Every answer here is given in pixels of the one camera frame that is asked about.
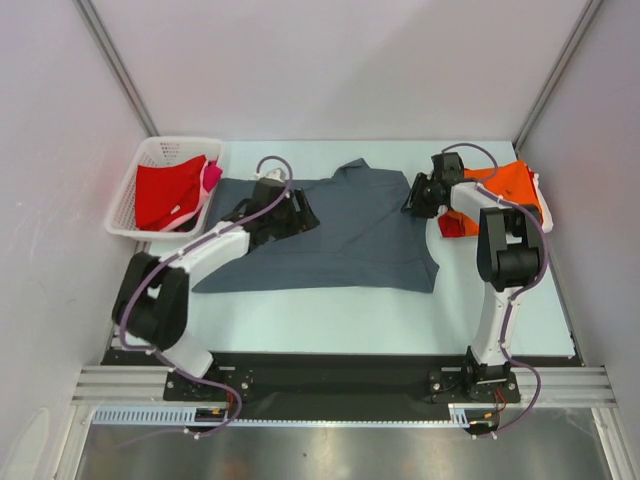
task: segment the white wall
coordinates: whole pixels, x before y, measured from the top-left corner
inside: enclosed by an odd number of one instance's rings
[[[585,0],[95,0],[163,134],[511,140]]]
[[[640,445],[640,2],[610,0],[524,148],[578,339]]]
[[[133,246],[102,221],[143,134],[70,0],[4,2],[0,64],[0,471],[48,407],[41,478],[106,341]]]

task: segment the white table surface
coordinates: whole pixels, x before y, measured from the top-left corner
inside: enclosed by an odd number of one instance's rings
[[[229,142],[221,164],[226,177],[247,179],[262,157],[280,155],[293,166],[295,178],[318,179],[363,157],[373,168],[401,170],[411,185],[418,172],[431,171],[431,155],[451,143],[456,142]],[[500,164],[516,160],[510,142],[479,143]],[[475,150],[461,148],[459,153],[469,168],[490,165]],[[544,178],[541,189],[544,192]],[[431,294],[370,287],[192,293],[188,329],[214,351],[463,354],[476,333],[484,292],[476,270],[476,239],[444,239],[437,222],[431,220],[426,241],[440,265]],[[177,246],[154,242],[150,251],[161,254]],[[550,272],[523,300],[512,352],[574,354]]]

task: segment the metal floor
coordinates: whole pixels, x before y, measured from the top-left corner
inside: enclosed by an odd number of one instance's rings
[[[536,410],[497,441],[444,429],[234,427],[109,449],[153,428],[93,426],[76,479],[611,478],[589,409]]]

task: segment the wire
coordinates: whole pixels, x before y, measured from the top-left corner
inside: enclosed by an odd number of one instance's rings
[[[498,161],[496,160],[496,158],[491,154],[489,150],[475,143],[471,143],[471,142],[454,143],[453,145],[449,145],[448,147],[443,148],[442,153],[446,153],[449,150],[453,150],[454,148],[458,148],[458,147],[469,147],[469,148],[475,148],[476,150],[480,150],[487,157],[489,157],[489,160],[491,160],[491,163],[493,163],[493,171],[484,178],[476,179],[477,182],[486,182],[487,180],[492,179],[498,174],[499,167],[498,167]]]
[[[500,387],[498,387],[496,389],[496,391],[494,392],[495,396],[496,396],[496,400],[498,399],[498,397],[500,398],[500,400],[502,401],[502,408],[500,410],[498,410],[498,413],[502,413],[506,410],[507,408],[507,399],[505,398],[504,394],[502,393],[502,390],[500,389]]]
[[[544,231],[542,230],[542,226],[540,225],[540,222],[538,222],[538,219],[529,210],[520,206],[517,203],[513,203],[513,202],[509,202],[508,200],[505,200],[502,196],[495,195],[494,193],[487,190],[484,187],[484,185],[482,185],[482,183],[480,183],[480,182],[486,182],[487,180],[489,180],[490,178],[493,178],[498,173],[498,162],[496,161],[495,157],[488,150],[481,147],[480,145],[476,145],[475,143],[469,143],[469,142],[461,142],[461,143],[456,143],[454,145],[450,145],[444,148],[442,152],[447,152],[449,150],[452,150],[458,147],[475,148],[476,150],[480,150],[487,157],[489,157],[489,159],[491,160],[491,163],[493,163],[493,172],[489,176],[478,180],[478,183],[476,183],[476,190],[478,190],[478,192],[480,192],[485,197],[493,200],[494,202],[497,202],[500,205],[503,205],[505,207],[515,208],[516,210],[521,212],[525,217],[527,217],[529,220],[533,222],[533,225],[538,235],[540,235],[540,238],[542,241],[542,247],[541,247],[542,258],[541,258],[540,271],[538,272],[538,275],[536,275],[536,278],[534,279],[534,281],[531,282],[531,284],[525,287],[522,287],[520,290],[514,292],[513,295],[511,295],[511,297],[509,298],[509,304],[507,305],[507,308],[504,314],[504,319],[502,321],[502,327],[500,329],[500,350],[502,352],[502,355],[507,360],[507,362],[509,362],[511,365],[519,368],[526,368],[527,370],[529,370],[536,378],[536,389],[535,389],[535,392],[533,393],[533,397],[531,397],[531,401],[529,402],[529,405],[527,405],[524,411],[519,416],[517,416],[513,421],[511,421],[511,423],[508,423],[507,425],[504,425],[498,428],[497,430],[492,432],[492,434],[480,435],[480,438],[489,438],[489,437],[493,437],[493,434],[505,431],[513,427],[514,425],[516,425],[518,422],[520,422],[524,417],[526,417],[529,413],[531,413],[531,411],[533,410],[533,407],[538,401],[538,398],[540,397],[540,391],[542,390],[542,377],[540,376],[540,373],[531,365],[514,360],[514,358],[505,348],[505,345],[506,345],[505,342],[506,342],[507,330],[509,327],[509,321],[511,320],[511,314],[513,313],[514,302],[520,295],[522,295],[526,291],[531,290],[536,285],[538,285],[542,281],[542,278],[544,277],[547,271],[547,268],[549,266],[549,243],[546,239]]]
[[[178,260],[179,258],[183,257],[184,255],[194,251],[195,249],[203,246],[204,244],[212,241],[214,238],[219,237],[220,235],[223,235],[235,228],[238,228],[248,222],[251,222],[252,220],[255,220],[258,217],[261,217],[262,215],[270,212],[271,210],[273,210],[282,200],[284,200],[284,198],[289,194],[289,192],[291,191],[291,187],[293,185],[293,169],[291,168],[291,165],[289,164],[289,162],[287,162],[284,158],[279,157],[277,155],[269,155],[267,157],[264,157],[262,160],[260,160],[258,162],[258,165],[256,167],[256,173],[259,174],[260,173],[260,169],[262,168],[262,165],[264,165],[265,162],[269,161],[269,160],[278,160],[279,162],[281,162],[287,169],[287,173],[288,173],[288,178],[287,181],[285,182],[285,186],[284,189],[282,190],[282,192],[280,193],[280,195],[278,196],[278,198],[276,198],[272,203],[270,203],[269,205],[267,205],[265,208],[263,208],[262,210],[241,218],[240,220],[238,220],[237,222],[232,223],[231,225],[228,225],[222,229],[220,229],[217,232],[211,232],[208,234],[205,234],[203,236],[201,236],[197,241],[195,241],[194,243],[186,246],[184,248],[184,250],[175,253],[173,255],[171,255],[170,257],[166,258],[165,260],[163,260],[162,262],[160,262],[141,282],[140,285],[138,285],[138,288],[133,292],[133,295],[131,295],[131,298],[129,299],[129,302],[127,303],[124,312],[122,314],[122,318],[120,320],[120,341],[122,343],[122,346],[127,349],[127,350],[137,350],[137,351],[147,351],[149,349],[148,346],[139,346],[139,345],[132,345],[127,341],[127,336],[126,336],[126,331],[127,331],[127,323],[129,322],[129,318],[131,316],[131,312],[133,310],[134,305],[136,304],[136,302],[140,299],[140,297],[142,296],[142,294],[146,291],[146,289],[149,287],[149,285],[151,284],[151,282],[153,281],[153,279],[165,268],[167,267],[171,262],[174,262],[175,260]],[[164,355],[162,355],[162,353],[158,352],[158,351],[154,351],[155,356],[158,358],[158,360],[160,360],[162,363],[164,363],[165,365],[167,365],[168,367],[170,367],[171,369],[173,369],[176,373],[178,373],[179,375],[185,377],[186,379],[195,382],[195,383],[200,383],[202,385],[207,385],[210,387],[215,387],[215,388],[219,388],[222,390],[226,390],[227,395],[232,395],[236,401],[237,401],[237,407],[235,409],[235,411],[233,412],[233,414],[231,416],[229,416],[227,418],[227,420],[223,421],[220,425],[216,426],[215,428],[204,432],[204,433],[197,433],[194,435],[195,439],[198,438],[202,438],[202,437],[208,437],[210,435],[213,435],[216,432],[219,432],[220,430],[222,430],[223,428],[225,428],[227,425],[229,425],[231,422],[233,422],[234,420],[236,420],[238,418],[238,416],[240,415],[240,412],[242,411],[242,398],[240,397],[240,394],[232,387],[225,385],[223,383],[218,383],[218,382],[214,382],[211,380],[206,380],[204,378],[198,378],[195,377],[193,375],[191,375],[189,372],[182,370],[181,368],[175,366],[171,361],[169,361]],[[128,440],[126,442],[120,443],[118,445],[115,445],[113,447],[110,447],[111,449],[116,449],[116,448],[122,448],[125,446],[129,446],[132,445],[134,443],[137,443],[139,441],[142,440],[146,440],[148,438],[151,437],[155,437],[156,435],[161,435],[164,433],[176,433],[176,432],[184,432],[183,429],[163,429],[163,430],[158,430],[156,432],[152,432],[151,434],[147,434],[147,435],[143,435],[141,437],[137,437],[134,438],[132,440]]]

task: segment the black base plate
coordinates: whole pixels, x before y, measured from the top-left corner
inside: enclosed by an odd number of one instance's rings
[[[507,403],[520,403],[520,390],[515,373],[509,373],[506,382],[474,385],[470,388],[462,381],[460,371],[429,372],[429,391],[431,401],[444,403],[496,404],[496,390],[500,389]]]
[[[212,370],[204,377],[235,389],[244,402],[250,400],[253,386],[251,370]],[[175,372],[167,374],[162,398],[169,402],[224,402],[227,392],[219,388],[192,382]]]

